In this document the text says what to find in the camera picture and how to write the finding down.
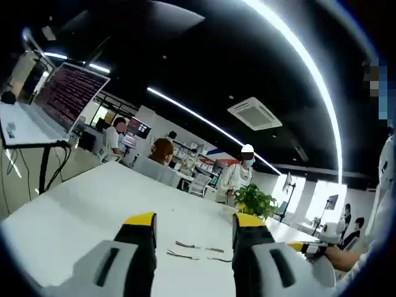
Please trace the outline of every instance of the potted plant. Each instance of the potted plant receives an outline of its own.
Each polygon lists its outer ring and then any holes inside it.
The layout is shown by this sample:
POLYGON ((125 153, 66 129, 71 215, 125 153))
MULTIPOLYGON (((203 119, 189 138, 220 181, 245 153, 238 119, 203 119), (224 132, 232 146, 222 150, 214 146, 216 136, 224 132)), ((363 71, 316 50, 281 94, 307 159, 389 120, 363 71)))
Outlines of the potted plant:
POLYGON ((265 195, 255 184, 243 186, 235 194, 235 205, 238 204, 238 208, 243 213, 267 219, 277 208, 275 198, 265 195))

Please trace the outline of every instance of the black tripod stand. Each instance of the black tripod stand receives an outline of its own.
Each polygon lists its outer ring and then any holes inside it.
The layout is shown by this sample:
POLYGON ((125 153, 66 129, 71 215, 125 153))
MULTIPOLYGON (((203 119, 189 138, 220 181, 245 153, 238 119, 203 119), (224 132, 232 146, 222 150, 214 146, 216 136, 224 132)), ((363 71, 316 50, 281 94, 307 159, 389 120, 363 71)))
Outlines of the black tripod stand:
POLYGON ((321 218, 319 219, 319 222, 317 222, 317 223, 316 223, 316 227, 315 227, 315 230, 314 230, 314 232, 312 233, 312 236, 314 236, 314 234, 315 234, 315 232, 316 232, 316 230, 317 230, 317 227, 319 227, 319 225, 321 224, 321 221, 322 221, 322 218, 323 218, 324 211, 326 210, 326 208, 327 208, 327 204, 328 204, 329 202, 330 202, 329 200, 327 200, 327 201, 326 201, 326 205, 325 205, 325 206, 324 206, 324 208, 323 208, 323 212, 322 212, 321 218))
POLYGON ((293 196, 293 192, 295 191, 296 183, 294 183, 294 184, 289 184, 289 185, 292 187, 292 190, 291 190, 291 194, 290 194, 290 197, 289 197, 289 201, 288 201, 287 204, 286 204, 285 210, 284 210, 283 213, 280 215, 280 222, 282 222, 283 219, 285 218, 286 211, 287 211, 287 208, 289 207, 289 203, 290 203, 291 197, 293 196))

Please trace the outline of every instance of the computer monitor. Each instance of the computer monitor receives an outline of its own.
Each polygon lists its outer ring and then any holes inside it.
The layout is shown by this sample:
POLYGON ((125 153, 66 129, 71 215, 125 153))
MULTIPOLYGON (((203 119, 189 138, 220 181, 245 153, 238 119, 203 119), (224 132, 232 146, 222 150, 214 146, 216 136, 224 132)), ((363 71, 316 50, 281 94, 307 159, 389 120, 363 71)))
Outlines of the computer monitor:
POLYGON ((148 134, 150 133, 151 127, 133 116, 129 121, 126 129, 129 132, 135 134, 136 136, 146 139, 148 134))
POLYGON ((334 210, 337 200, 338 200, 338 194, 329 196, 329 199, 327 199, 325 209, 334 210))
POLYGON ((69 134, 89 101, 110 78, 63 63, 41 88, 34 104, 69 134))
POLYGON ((111 125, 106 123, 106 121, 102 118, 99 118, 97 121, 97 124, 95 125, 95 127, 99 130, 99 131, 103 131, 106 130, 107 128, 109 128, 111 125))
POLYGON ((282 192, 284 192, 284 193, 287 195, 290 186, 291 186, 291 174, 290 174, 290 172, 289 172, 289 173, 287 174, 285 184, 283 185, 282 192))
POLYGON ((137 139, 133 136, 131 132, 126 132, 123 144, 127 147, 134 149, 137 145, 137 139))

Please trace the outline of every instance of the floor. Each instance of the floor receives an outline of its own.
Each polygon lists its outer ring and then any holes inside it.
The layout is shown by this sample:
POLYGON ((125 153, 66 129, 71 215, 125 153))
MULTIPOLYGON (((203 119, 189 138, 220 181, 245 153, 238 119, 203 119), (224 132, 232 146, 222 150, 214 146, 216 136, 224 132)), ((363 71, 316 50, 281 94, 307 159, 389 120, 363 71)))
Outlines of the floor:
MULTIPOLYGON (((27 169, 18 151, 18 157, 14 163, 13 168, 7 174, 7 167, 9 166, 9 159, 12 157, 13 150, 2 149, 0 145, 0 152, 2 153, 2 177, 3 183, 0 183, 0 220, 8 217, 9 213, 15 212, 21 206, 29 202, 28 182, 27 182, 27 169)), ((25 158, 26 164, 29 168, 29 182, 30 182, 30 195, 32 199, 38 196, 38 180, 40 176, 41 156, 43 154, 42 148, 23 148, 21 149, 22 155, 25 158)), ((48 159, 48 167, 46 173, 46 185, 51 179, 53 173, 59 167, 59 160, 63 161, 64 150, 62 148, 52 148, 48 159)), ((72 148, 69 161, 66 163, 62 170, 63 180, 72 178, 84 171, 100 165, 98 158, 92 153, 83 150, 79 147, 72 148)), ((60 174, 54 180, 51 187, 56 186, 62 182, 60 174)))

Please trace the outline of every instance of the laptop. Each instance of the laptop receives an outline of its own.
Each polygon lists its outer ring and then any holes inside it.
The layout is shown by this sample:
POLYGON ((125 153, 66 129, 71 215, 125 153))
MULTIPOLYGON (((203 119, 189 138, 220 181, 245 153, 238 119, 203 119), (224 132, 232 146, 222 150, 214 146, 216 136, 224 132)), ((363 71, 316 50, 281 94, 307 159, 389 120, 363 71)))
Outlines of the laptop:
POLYGON ((6 145, 68 141, 78 118, 110 78, 64 62, 32 104, 0 105, 6 145))

